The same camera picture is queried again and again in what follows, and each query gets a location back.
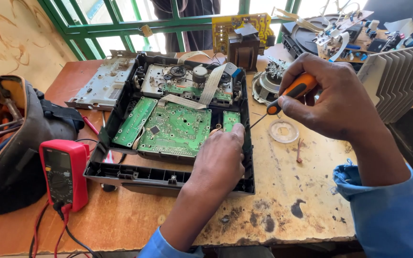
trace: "green circuit board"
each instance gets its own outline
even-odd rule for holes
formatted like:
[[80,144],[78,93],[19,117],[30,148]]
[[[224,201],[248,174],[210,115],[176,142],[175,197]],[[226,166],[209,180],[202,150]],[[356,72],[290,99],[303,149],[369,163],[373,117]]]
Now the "green circuit board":
[[224,120],[223,120],[223,128],[224,132],[231,132],[232,127],[236,123],[240,123],[240,113],[231,112],[231,111],[223,111],[224,113]]
[[132,147],[136,138],[140,134],[141,128],[145,125],[149,115],[157,105],[158,100],[148,97],[141,97],[129,117],[122,124],[113,143],[126,147]]
[[210,134],[211,109],[176,103],[157,106],[145,125],[139,151],[195,157]]
[[[169,85],[166,83],[163,85],[162,90],[168,91],[169,93],[175,95],[182,94],[184,92],[192,92],[195,97],[200,97],[203,92],[203,89],[196,87],[184,87],[180,85]],[[215,92],[213,97],[223,101],[232,101],[232,94],[229,93]]]

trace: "yellow circuit board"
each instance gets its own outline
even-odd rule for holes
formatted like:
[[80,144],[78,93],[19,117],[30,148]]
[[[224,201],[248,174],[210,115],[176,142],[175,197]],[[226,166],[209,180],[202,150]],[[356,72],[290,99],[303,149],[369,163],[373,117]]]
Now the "yellow circuit board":
[[267,13],[244,14],[221,16],[212,18],[213,30],[213,50],[215,53],[227,55],[228,51],[228,34],[234,32],[235,29],[243,27],[243,24],[250,23],[259,32],[261,40],[260,47],[267,49],[268,36],[274,35],[270,28],[272,17]]

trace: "right hand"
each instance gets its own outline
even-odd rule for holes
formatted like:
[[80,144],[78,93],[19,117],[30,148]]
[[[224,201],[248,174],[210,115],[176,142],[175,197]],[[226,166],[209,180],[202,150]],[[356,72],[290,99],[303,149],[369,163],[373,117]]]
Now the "right hand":
[[301,73],[318,81],[323,92],[313,105],[318,86],[306,95],[307,106],[288,96],[278,98],[285,115],[328,138],[355,141],[387,132],[353,67],[347,62],[328,62],[304,53],[286,69],[279,95]]

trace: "wooden workbench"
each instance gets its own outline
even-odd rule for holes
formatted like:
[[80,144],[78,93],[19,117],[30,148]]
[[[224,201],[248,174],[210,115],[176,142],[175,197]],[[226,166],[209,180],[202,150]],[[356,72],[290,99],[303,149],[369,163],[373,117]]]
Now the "wooden workbench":
[[[266,56],[292,61],[283,45],[266,50]],[[266,56],[258,59],[258,70],[267,66]],[[204,56],[193,58],[207,62]],[[95,74],[101,60],[69,62],[45,96],[54,103],[73,97]],[[265,106],[248,96],[253,123]],[[101,112],[81,110],[91,122],[102,126]],[[295,122],[304,139],[302,164],[296,160],[297,143],[282,144],[268,134],[267,128],[276,117],[266,117],[251,131],[254,145],[256,195],[227,199],[195,241],[195,245],[230,246],[277,243],[347,241],[354,238],[350,205],[335,189],[332,170],[347,158],[357,163],[350,144],[332,140]],[[95,138],[89,128],[79,138]],[[115,153],[115,161],[120,154]],[[162,167],[188,171],[181,166],[128,156],[125,164]],[[119,188],[106,193],[99,184],[89,181],[89,204],[71,214],[69,228],[82,242],[95,251],[141,249],[168,216],[175,198],[138,194]],[[33,236],[33,224],[47,197],[34,205],[0,216],[0,256],[26,254]],[[40,252],[53,253],[62,222],[49,207],[39,229]],[[83,250],[68,236],[59,245],[60,252]]]

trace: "wall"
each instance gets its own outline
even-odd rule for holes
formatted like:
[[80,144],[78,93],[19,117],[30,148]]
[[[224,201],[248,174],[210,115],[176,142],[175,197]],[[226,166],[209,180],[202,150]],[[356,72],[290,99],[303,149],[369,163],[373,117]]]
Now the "wall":
[[77,61],[37,0],[0,0],[0,75],[16,74],[46,91]]

